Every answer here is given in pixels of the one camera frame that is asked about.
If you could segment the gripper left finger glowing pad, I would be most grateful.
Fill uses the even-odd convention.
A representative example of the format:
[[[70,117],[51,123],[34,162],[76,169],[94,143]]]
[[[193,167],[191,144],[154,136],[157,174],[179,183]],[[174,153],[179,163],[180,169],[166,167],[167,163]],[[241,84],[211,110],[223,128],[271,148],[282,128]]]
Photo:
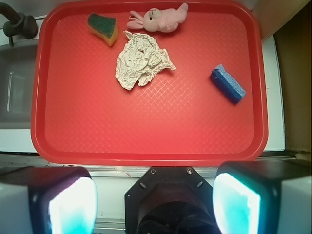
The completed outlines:
[[[97,188],[84,167],[0,170],[2,234],[91,234]]]

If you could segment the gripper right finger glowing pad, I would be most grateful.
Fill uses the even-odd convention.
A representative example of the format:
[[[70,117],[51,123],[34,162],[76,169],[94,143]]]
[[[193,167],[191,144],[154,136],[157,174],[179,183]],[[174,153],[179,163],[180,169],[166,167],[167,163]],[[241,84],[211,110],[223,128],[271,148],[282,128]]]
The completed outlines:
[[[311,163],[224,162],[213,184],[213,207],[223,234],[310,234]]]

